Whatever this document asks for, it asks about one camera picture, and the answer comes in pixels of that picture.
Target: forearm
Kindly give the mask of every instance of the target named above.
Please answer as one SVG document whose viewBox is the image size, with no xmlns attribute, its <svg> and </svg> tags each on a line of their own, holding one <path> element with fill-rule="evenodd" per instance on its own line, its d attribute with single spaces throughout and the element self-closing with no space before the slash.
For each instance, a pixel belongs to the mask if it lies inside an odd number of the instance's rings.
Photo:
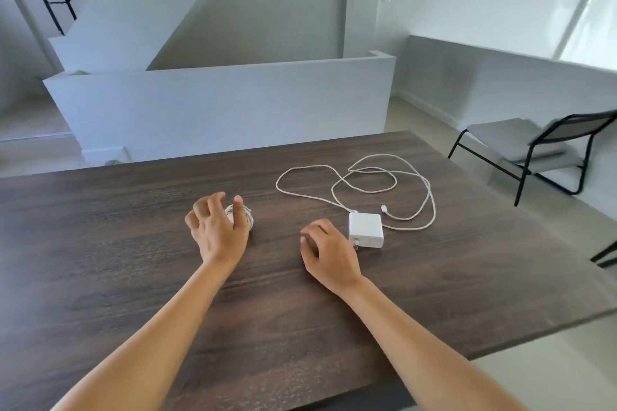
<svg viewBox="0 0 617 411">
<path fill-rule="evenodd" d="M 157 410 L 227 269 L 203 264 L 139 331 L 85 376 L 52 411 Z"/>
<path fill-rule="evenodd" d="M 363 278 L 343 296 L 425 411 L 522 411 L 512 395 Z"/>
</svg>

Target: dark brown tabletop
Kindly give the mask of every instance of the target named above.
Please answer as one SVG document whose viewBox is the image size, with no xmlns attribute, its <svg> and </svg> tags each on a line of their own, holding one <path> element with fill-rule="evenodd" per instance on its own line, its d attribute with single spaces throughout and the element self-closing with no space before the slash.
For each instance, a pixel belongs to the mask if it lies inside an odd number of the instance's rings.
<svg viewBox="0 0 617 411">
<path fill-rule="evenodd" d="M 184 215 L 219 190 L 243 195 L 255 227 L 168 407 L 287 410 L 393 379 L 362 323 L 299 256 L 306 223 L 328 217 L 346 233 L 347 212 L 274 189 L 289 167 L 343 172 L 373 153 L 397 154 L 431 181 L 437 219 L 423 231 L 384 230 L 382 249 L 359 251 L 363 273 L 466 357 L 617 309 L 613 278 L 411 132 L 1 179 L 0 407 L 49 409 L 163 306 L 201 260 Z M 405 170 L 394 159 L 374 163 Z M 380 188 L 388 179 L 352 181 Z M 328 197 L 334 181 L 316 169 L 282 186 Z M 388 193 L 337 192 L 360 211 L 385 203 L 400 215 L 425 195 L 409 176 Z M 426 208 L 414 224 L 428 218 Z"/>
</svg>

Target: person's left arm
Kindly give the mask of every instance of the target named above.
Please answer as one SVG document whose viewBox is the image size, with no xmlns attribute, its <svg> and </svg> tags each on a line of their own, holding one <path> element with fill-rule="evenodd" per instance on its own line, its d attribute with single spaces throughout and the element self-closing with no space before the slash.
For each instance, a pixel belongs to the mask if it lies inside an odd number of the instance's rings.
<svg viewBox="0 0 617 411">
<path fill-rule="evenodd" d="M 234 225 L 223 192 L 198 200 L 186 223 L 203 264 L 137 333 L 92 369 L 52 411 L 155 411 L 167 392 L 212 299 L 240 261 L 249 235 L 241 197 Z"/>
</svg>

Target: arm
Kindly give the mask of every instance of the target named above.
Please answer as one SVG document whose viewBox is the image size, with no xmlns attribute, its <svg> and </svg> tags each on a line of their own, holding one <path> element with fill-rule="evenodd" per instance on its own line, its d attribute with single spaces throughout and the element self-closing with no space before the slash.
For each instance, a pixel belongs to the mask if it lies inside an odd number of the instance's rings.
<svg viewBox="0 0 617 411">
<path fill-rule="evenodd" d="M 346 302 L 364 322 L 397 374 L 425 411 L 525 411 L 504 388 L 405 314 L 360 273 L 353 246 L 328 220 L 310 236 L 319 257 L 300 238 L 308 272 Z"/>
<path fill-rule="evenodd" d="M 204 197 L 186 216 L 203 264 L 137 333 L 92 369 L 52 411 L 154 411 L 162 405 L 212 298 L 240 261 L 249 236 L 241 197 L 234 225 L 223 192 Z"/>
</svg>

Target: gray chair seat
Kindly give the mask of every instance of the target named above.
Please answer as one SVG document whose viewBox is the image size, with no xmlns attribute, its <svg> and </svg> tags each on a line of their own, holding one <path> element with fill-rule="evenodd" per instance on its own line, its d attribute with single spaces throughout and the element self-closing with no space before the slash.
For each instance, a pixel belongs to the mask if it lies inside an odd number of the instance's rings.
<svg viewBox="0 0 617 411">
<path fill-rule="evenodd" d="M 467 131 L 480 142 L 508 161 L 523 165 L 532 142 L 542 129 L 527 119 L 508 119 L 487 124 L 474 124 Z M 532 173 L 582 166 L 583 158 L 569 144 L 538 144 L 533 152 L 529 170 Z"/>
</svg>

